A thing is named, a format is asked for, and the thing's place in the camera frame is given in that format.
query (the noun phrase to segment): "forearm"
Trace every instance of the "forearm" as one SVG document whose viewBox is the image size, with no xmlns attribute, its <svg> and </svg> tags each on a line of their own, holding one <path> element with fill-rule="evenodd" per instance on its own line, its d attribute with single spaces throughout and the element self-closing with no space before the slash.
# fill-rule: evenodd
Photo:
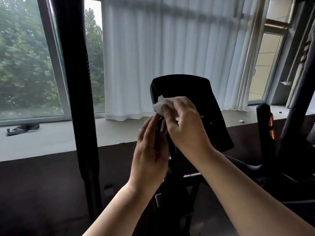
<svg viewBox="0 0 315 236">
<path fill-rule="evenodd" d="M 215 192 L 241 236 L 315 235 L 312 226 L 243 174 L 220 152 L 208 147 L 192 163 Z"/>
<path fill-rule="evenodd" d="M 132 235 L 150 196 L 124 185 L 84 236 Z"/>
</svg>

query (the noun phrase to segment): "right hand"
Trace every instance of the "right hand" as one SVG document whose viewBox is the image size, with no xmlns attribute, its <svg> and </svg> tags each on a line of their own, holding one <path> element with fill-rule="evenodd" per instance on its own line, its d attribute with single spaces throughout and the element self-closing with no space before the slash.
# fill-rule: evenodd
<svg viewBox="0 0 315 236">
<path fill-rule="evenodd" d="M 213 149 L 195 105 L 187 97 L 167 98 L 174 109 L 162 106 L 168 133 L 176 147 L 193 161 L 198 153 Z"/>
</svg>

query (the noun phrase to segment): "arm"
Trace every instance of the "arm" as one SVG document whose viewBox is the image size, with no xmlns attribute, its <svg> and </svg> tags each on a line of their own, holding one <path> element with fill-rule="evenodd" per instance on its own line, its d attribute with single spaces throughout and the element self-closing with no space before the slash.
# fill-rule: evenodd
<svg viewBox="0 0 315 236">
<path fill-rule="evenodd" d="M 199 113 L 185 97 L 168 99 L 163 106 L 174 144 L 204 176 L 241 236 L 315 235 L 315 229 L 264 191 L 223 154 L 216 151 Z"/>
<path fill-rule="evenodd" d="M 132 235 L 168 169 L 165 134 L 161 132 L 156 136 L 158 119 L 159 115 L 154 115 L 144 124 L 138 137 L 128 183 L 118 191 L 84 236 Z"/>
</svg>

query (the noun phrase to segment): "window sill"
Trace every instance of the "window sill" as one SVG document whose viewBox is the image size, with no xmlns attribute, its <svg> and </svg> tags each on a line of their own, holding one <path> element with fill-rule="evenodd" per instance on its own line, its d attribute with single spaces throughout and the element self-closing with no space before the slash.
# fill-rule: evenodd
<svg viewBox="0 0 315 236">
<path fill-rule="evenodd" d="M 287 117 L 289 109 L 282 106 L 271 106 L 271 111 L 274 119 L 282 119 Z M 224 110 L 222 114 L 227 127 L 257 122 L 256 106 L 249 106 L 246 112 Z M 120 122 L 104 118 L 95 119 L 97 145 L 101 147 L 136 141 L 139 130 L 146 120 L 147 117 Z M 39 130 L 9 137 L 5 134 L 7 128 L 0 127 L 0 132 L 2 132 L 0 134 L 0 161 L 76 150 L 71 121 L 41 123 Z"/>
</svg>

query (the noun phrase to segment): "wall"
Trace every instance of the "wall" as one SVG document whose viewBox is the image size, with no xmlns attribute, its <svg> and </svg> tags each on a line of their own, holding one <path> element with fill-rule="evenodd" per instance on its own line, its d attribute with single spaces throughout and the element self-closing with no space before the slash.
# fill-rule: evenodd
<svg viewBox="0 0 315 236">
<path fill-rule="evenodd" d="M 309 131 L 315 115 L 306 116 Z M 285 119 L 275 121 L 279 138 Z M 260 163 L 257 124 L 229 127 L 235 147 L 227 155 L 253 165 Z M 128 180 L 135 142 L 99 148 L 100 187 L 117 192 Z M 84 184 L 76 152 L 0 162 L 0 235 L 80 235 L 88 227 Z M 109 201 L 103 197 L 103 205 Z M 197 197 L 192 228 L 230 232 L 233 226 L 209 187 Z"/>
</svg>

